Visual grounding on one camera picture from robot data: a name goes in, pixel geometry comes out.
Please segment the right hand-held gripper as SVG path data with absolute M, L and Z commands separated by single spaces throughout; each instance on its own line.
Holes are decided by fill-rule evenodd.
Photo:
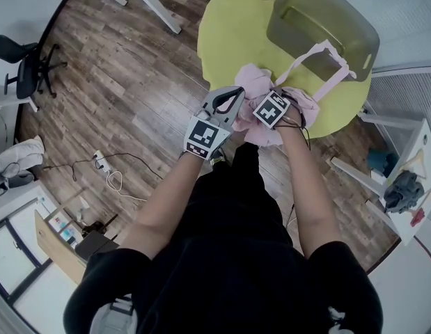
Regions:
M 263 101 L 253 111 L 253 115 L 269 129 L 285 115 L 290 107 L 290 100 L 281 97 L 275 91 L 269 92 Z

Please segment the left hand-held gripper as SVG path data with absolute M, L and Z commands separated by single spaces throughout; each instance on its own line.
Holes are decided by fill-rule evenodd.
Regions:
M 189 121 L 183 151 L 201 159 L 209 159 L 231 135 L 229 129 L 244 97 L 245 90 L 241 86 L 226 86 L 210 91 L 203 101 L 203 109 Z

